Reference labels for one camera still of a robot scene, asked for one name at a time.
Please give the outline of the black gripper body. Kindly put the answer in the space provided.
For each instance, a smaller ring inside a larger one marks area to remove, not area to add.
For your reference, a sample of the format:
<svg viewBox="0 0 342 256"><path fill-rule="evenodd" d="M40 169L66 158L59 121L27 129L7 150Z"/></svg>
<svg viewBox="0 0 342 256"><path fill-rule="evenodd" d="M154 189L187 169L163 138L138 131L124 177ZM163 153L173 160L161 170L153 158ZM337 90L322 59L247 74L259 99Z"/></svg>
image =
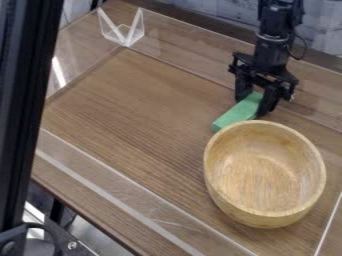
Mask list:
<svg viewBox="0 0 342 256"><path fill-rule="evenodd" d="M291 34L270 36L258 33L254 54L235 51L233 63L229 65L229 72L234 75L239 69L250 72L253 85L263 89L274 85L279 90L279 98L287 101L293 99L299 84L299 80L286 68L291 46Z"/></svg>

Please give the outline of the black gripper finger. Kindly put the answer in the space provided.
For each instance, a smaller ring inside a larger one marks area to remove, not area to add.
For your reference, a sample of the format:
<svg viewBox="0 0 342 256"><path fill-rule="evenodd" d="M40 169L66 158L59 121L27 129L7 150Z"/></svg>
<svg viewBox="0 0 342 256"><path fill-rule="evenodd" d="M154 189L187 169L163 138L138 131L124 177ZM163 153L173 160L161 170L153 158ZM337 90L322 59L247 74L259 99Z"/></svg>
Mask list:
<svg viewBox="0 0 342 256"><path fill-rule="evenodd" d="M274 86L269 86L265 89L263 97L259 103L257 116L265 116L269 112L271 112L279 101L279 91Z"/></svg>
<svg viewBox="0 0 342 256"><path fill-rule="evenodd" d="M250 72L239 69L235 75L235 101L242 101L253 92Z"/></svg>

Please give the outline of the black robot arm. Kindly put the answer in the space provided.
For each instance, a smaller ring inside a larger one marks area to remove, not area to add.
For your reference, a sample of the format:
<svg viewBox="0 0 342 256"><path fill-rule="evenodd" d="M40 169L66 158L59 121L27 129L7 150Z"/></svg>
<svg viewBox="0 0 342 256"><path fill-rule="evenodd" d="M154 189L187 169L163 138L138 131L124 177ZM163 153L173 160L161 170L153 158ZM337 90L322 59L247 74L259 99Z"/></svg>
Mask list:
<svg viewBox="0 0 342 256"><path fill-rule="evenodd" d="M303 22L303 0L258 0L257 42L253 54L233 53L229 72L235 75L235 101L243 101L254 91L263 89L255 115L274 111L279 100L291 101L299 79L287 70L293 54L297 27Z"/></svg>

